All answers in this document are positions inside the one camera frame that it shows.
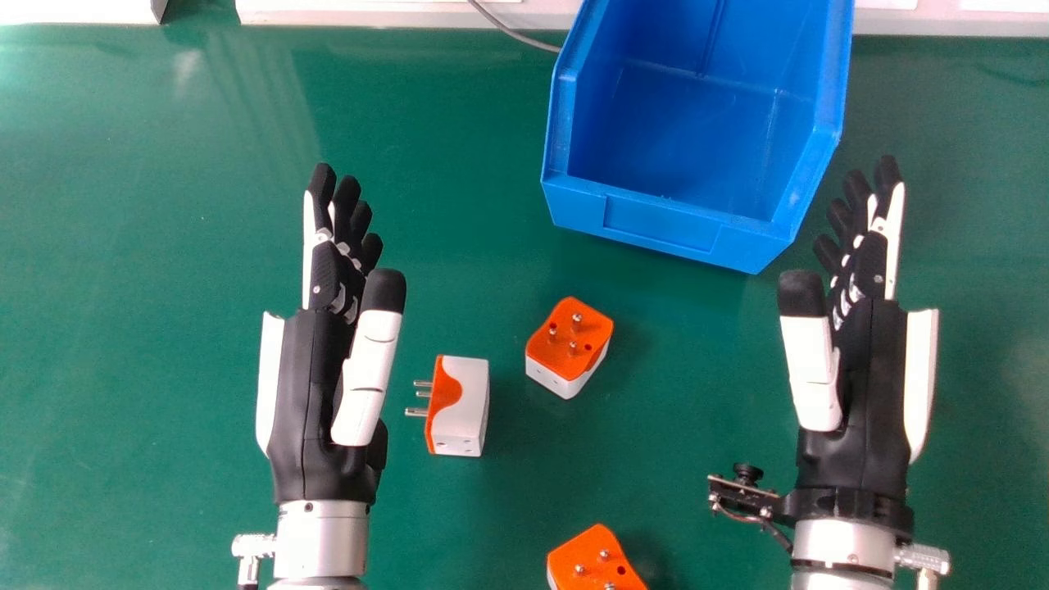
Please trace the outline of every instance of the gray cable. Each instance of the gray cable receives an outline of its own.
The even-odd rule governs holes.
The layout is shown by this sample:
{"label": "gray cable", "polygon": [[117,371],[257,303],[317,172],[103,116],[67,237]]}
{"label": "gray cable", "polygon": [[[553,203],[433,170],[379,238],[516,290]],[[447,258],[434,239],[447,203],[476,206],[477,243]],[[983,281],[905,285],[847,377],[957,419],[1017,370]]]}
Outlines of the gray cable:
{"label": "gray cable", "polygon": [[506,25],[506,23],[504,23],[499,19],[495,18],[495,15],[493,15],[492,13],[489,13],[488,8],[481,6],[480,2],[478,0],[466,0],[466,1],[469,2],[471,6],[473,6],[474,8],[476,8],[477,12],[480,13],[480,16],[485,17],[488,20],[488,22],[492,23],[495,26],[495,28],[498,28],[502,33],[506,33],[507,35],[509,35],[510,37],[512,37],[512,38],[520,41],[521,43],[524,43],[526,45],[531,45],[531,46],[533,46],[533,47],[535,47],[537,49],[542,49],[543,51],[550,51],[551,54],[560,54],[561,52],[561,48],[558,47],[557,45],[551,45],[550,43],[543,43],[542,41],[538,41],[536,39],[532,39],[531,37],[527,37],[524,35],[521,35],[520,33],[517,33],[516,30],[510,28],[509,26]]}

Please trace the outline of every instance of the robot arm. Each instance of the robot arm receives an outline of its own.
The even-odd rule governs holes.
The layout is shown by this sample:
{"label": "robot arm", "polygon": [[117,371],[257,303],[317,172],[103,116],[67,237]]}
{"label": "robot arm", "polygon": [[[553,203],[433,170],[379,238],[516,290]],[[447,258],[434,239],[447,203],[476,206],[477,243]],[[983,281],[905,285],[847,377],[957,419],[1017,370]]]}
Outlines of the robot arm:
{"label": "robot arm", "polygon": [[[761,469],[745,464],[733,480],[708,478],[715,512],[759,524],[791,553],[794,589],[892,588],[897,566],[921,569],[927,585],[949,569],[946,552],[912,544],[906,506],[907,468],[932,409],[939,312],[906,313],[895,301],[905,187],[892,156],[875,185],[852,172],[848,202],[831,203],[837,241],[815,243],[829,291],[811,271],[779,278],[800,425],[794,490],[757,488]],[[793,542],[776,525],[794,528]]]}
{"label": "robot arm", "polygon": [[255,436],[270,460],[276,535],[239,535],[238,587],[258,588],[258,562],[274,559],[271,588],[362,588],[368,514],[386,466],[379,419],[401,318],[405,279],[374,269],[382,241],[351,176],[335,188],[320,164],[303,197],[303,307],[262,318]]}

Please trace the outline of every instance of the blue plastic bin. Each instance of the blue plastic bin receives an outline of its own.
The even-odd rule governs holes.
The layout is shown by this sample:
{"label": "blue plastic bin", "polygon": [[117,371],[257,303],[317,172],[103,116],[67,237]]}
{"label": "blue plastic bin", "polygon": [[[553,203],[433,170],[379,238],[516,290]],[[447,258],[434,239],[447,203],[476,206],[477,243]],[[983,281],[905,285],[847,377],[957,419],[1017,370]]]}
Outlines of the blue plastic bin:
{"label": "blue plastic bin", "polygon": [[554,224],[761,272],[841,135],[851,0],[584,0],[554,69]]}

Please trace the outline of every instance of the green work surface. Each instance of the green work surface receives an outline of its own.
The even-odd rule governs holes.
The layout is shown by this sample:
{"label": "green work surface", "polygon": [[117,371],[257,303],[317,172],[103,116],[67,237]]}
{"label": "green work surface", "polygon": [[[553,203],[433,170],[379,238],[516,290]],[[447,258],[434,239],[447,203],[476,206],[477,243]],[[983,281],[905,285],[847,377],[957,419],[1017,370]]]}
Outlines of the green work surface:
{"label": "green work surface", "polygon": [[[711,517],[705,478],[747,460],[790,488],[776,277],[816,267],[840,178],[886,152],[911,189],[900,301],[943,311],[917,538],[952,552],[943,588],[1049,588],[1046,42],[857,39],[812,214],[751,277],[551,225],[548,54],[245,28],[214,3],[168,20],[0,28],[0,588],[234,587],[230,541],[276,521],[260,316],[295,310],[322,159],[360,178],[409,285],[372,590],[543,588],[547,552],[596,522],[654,590],[786,588],[787,555]],[[565,402],[522,357],[568,295],[616,332]],[[402,416],[441,353],[491,360],[479,460],[431,457]]]}

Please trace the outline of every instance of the orange and white plug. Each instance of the orange and white plug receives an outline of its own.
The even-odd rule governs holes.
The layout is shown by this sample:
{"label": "orange and white plug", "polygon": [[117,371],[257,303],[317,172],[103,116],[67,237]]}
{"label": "orange and white plug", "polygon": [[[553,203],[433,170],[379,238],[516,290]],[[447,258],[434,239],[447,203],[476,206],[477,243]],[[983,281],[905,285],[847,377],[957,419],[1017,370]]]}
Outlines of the orange and white plug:
{"label": "orange and white plug", "polygon": [[563,399],[576,397],[608,353],[613,325],[579,299],[561,299],[528,340],[524,374]]}
{"label": "orange and white plug", "polygon": [[596,524],[547,554],[550,590],[646,590],[619,540]]}
{"label": "orange and white plug", "polygon": [[405,416],[426,418],[426,447],[431,455],[480,457],[488,429],[488,361],[438,355],[430,381],[415,381],[415,395],[428,407],[409,407]]}

